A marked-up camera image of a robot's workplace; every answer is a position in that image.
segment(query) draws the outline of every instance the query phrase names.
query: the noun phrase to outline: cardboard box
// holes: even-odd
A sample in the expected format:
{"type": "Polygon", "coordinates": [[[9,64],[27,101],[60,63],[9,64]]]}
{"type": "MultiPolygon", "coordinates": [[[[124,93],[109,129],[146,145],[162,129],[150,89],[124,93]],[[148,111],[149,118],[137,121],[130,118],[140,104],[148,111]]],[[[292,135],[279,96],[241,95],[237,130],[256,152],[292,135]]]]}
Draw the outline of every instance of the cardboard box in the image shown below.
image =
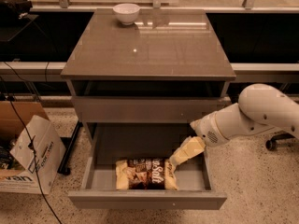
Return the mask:
{"type": "MultiPolygon", "coordinates": [[[[14,102],[13,104],[31,138],[34,139],[41,188],[45,194],[49,194],[65,153],[64,144],[40,103],[14,102]]],[[[0,102],[0,138],[7,141],[17,138],[10,153],[21,165],[21,168],[16,170],[0,168],[2,177],[0,192],[40,194],[35,156],[32,149],[28,147],[30,138],[10,102],[0,102]]]]}

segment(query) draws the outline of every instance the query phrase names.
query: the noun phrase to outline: cabinet top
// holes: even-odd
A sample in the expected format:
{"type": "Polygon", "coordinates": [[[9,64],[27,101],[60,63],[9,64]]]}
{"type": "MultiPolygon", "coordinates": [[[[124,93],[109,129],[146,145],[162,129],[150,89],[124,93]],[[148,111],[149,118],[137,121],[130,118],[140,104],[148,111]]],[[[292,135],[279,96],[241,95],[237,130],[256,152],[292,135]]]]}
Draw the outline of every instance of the cabinet top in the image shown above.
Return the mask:
{"type": "Polygon", "coordinates": [[[110,8],[94,12],[62,77],[230,81],[235,73],[203,10],[142,8],[122,25],[110,8]]]}

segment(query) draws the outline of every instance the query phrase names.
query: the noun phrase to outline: white bowl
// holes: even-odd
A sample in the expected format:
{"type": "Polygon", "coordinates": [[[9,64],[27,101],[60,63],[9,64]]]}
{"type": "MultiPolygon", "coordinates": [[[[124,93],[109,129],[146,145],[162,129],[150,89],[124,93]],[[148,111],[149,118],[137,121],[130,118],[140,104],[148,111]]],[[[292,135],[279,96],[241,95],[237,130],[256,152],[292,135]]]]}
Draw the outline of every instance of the white bowl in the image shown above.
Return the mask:
{"type": "Polygon", "coordinates": [[[118,4],[113,7],[116,18],[124,25],[131,25],[137,19],[140,7],[136,4],[118,4]]]}

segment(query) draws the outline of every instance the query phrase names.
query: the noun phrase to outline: drawer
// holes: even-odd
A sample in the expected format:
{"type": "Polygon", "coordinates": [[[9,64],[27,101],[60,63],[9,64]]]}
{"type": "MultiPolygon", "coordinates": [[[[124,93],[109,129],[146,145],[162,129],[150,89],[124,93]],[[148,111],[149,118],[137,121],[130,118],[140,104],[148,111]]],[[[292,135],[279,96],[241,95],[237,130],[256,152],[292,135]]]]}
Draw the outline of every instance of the drawer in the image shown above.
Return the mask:
{"type": "Polygon", "coordinates": [[[189,135],[189,124],[97,124],[81,189],[69,192],[77,208],[218,210],[225,193],[213,189],[207,153],[175,171],[179,190],[116,190],[115,162],[168,158],[189,135]]]}
{"type": "Polygon", "coordinates": [[[76,96],[122,97],[221,97],[225,87],[223,77],[186,77],[172,80],[163,76],[110,77],[106,80],[71,80],[76,96]]]}
{"type": "Polygon", "coordinates": [[[230,99],[73,97],[72,102],[81,122],[189,123],[224,108],[230,99]]]}

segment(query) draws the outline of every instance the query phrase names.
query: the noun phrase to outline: drawer front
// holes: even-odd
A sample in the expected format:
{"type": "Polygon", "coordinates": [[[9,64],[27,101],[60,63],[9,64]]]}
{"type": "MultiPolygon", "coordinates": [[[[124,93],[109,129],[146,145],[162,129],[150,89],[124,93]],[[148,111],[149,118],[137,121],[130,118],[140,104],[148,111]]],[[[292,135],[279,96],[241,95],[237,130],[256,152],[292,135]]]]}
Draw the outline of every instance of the drawer front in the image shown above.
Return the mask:
{"type": "Polygon", "coordinates": [[[214,191],[72,191],[71,201],[77,208],[101,209],[196,209],[219,210],[225,193],[214,191]]]}
{"type": "Polygon", "coordinates": [[[104,123],[186,123],[224,108],[228,98],[220,99],[105,99],[74,97],[82,122],[104,123]]]}
{"type": "Polygon", "coordinates": [[[115,160],[136,157],[139,153],[147,157],[156,153],[169,157],[168,152],[172,153],[171,149],[176,149],[185,135],[189,135],[186,124],[159,124],[157,127],[152,124],[98,124],[81,190],[69,192],[69,198],[77,208],[220,209],[227,197],[213,189],[206,151],[177,168],[175,176],[179,190],[115,188],[115,160]]]}

